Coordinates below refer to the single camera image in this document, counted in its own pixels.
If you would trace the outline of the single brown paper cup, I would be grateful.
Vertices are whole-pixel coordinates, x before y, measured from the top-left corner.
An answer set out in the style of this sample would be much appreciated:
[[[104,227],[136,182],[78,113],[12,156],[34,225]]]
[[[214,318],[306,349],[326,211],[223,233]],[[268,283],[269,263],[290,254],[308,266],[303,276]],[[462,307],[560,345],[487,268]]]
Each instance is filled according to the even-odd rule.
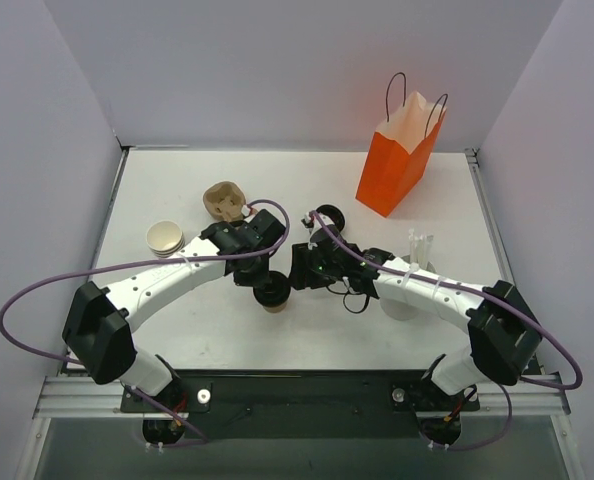
[[[282,312],[283,310],[285,310],[287,307],[287,304],[288,304],[288,302],[284,301],[277,305],[264,305],[263,309],[268,313],[276,314],[276,313],[279,313],[279,312]]]

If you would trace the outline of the brown pulp cup carrier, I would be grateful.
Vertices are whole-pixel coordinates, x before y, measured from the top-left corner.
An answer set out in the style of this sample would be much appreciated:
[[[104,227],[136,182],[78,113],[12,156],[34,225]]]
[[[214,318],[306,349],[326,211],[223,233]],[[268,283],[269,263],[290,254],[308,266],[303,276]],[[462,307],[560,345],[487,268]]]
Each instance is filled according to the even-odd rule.
[[[248,205],[240,187],[230,181],[221,181],[208,188],[202,197],[208,214],[216,221],[243,220],[242,206]]]

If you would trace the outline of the orange paper bag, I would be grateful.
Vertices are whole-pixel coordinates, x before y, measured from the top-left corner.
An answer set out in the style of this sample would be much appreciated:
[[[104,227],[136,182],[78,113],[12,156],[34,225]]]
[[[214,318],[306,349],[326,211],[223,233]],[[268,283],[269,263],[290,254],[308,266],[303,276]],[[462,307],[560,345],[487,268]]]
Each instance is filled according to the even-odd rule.
[[[356,199],[383,217],[389,216],[422,179],[447,111],[448,95],[428,101],[418,91],[407,90],[402,79],[402,103],[376,127],[356,190]]]

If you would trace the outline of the stack of black lids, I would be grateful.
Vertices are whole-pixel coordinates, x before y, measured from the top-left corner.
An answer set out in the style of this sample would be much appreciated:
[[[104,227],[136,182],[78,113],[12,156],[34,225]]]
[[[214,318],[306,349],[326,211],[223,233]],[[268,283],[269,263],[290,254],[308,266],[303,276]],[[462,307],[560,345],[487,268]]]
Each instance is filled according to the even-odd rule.
[[[316,208],[316,212],[331,231],[336,234],[343,232],[346,219],[338,207],[332,204],[323,204]]]

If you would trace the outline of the white wrapped straws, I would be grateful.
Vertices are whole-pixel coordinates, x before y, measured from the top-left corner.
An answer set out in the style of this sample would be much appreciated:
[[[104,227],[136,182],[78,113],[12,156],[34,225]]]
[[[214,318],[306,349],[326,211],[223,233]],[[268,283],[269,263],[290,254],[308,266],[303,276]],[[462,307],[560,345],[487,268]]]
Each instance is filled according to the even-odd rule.
[[[417,234],[414,229],[408,232],[409,263],[417,264],[421,269],[427,270],[430,264],[430,252],[434,243],[432,234]]]

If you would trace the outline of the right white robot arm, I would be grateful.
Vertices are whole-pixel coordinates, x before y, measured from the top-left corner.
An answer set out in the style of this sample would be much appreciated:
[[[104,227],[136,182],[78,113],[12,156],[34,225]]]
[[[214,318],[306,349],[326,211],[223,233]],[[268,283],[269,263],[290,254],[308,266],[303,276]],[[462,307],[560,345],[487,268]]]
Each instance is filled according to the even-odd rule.
[[[499,280],[494,286],[441,279],[389,251],[360,250],[322,236],[317,243],[291,246],[291,286],[319,289],[342,282],[351,291],[408,305],[468,335],[469,344],[433,361],[420,384],[423,401],[441,408],[465,388],[490,380],[513,386],[528,366],[542,335],[520,315],[534,317],[518,290]]]

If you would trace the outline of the black cup lid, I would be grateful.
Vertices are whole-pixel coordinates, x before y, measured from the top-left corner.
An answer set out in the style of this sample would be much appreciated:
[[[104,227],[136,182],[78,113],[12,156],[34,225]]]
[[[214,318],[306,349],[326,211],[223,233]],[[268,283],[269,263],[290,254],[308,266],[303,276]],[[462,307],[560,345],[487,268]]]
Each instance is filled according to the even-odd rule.
[[[289,279],[283,273],[274,270],[269,272],[268,280],[264,285],[253,288],[253,296],[262,307],[288,301],[290,293]]]

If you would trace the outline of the stack of paper cups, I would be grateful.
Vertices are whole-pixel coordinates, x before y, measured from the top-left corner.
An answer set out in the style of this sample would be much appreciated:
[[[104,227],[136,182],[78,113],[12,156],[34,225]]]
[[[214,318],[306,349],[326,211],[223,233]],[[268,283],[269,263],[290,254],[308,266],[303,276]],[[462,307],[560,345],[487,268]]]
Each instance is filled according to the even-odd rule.
[[[174,221],[162,220],[151,225],[146,232],[146,244],[158,258],[168,257],[184,246],[181,227]]]

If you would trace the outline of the white straw holder cup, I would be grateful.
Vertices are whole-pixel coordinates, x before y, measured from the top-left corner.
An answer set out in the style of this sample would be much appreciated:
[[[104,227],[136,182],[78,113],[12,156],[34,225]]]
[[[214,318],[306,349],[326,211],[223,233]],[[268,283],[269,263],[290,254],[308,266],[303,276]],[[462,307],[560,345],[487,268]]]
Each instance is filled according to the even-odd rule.
[[[416,264],[410,260],[410,255],[405,255],[400,258],[404,262],[406,262],[410,266],[412,266],[413,273],[417,273],[417,270],[420,269],[418,264]],[[430,270],[428,270],[428,272],[433,273],[433,274],[436,273],[436,270],[434,269],[434,266],[432,263],[428,263],[427,266],[430,268]],[[411,306],[407,303],[403,303],[403,302],[400,302],[397,300],[391,300],[391,299],[387,299],[384,297],[380,297],[379,302],[380,302],[380,306],[381,306],[381,309],[383,310],[383,312],[390,318],[397,320],[397,321],[408,321],[408,320],[412,320],[415,318],[422,318],[422,317],[429,318],[429,315],[430,315],[430,313],[425,310],[421,310],[419,308],[416,308],[416,307]]]

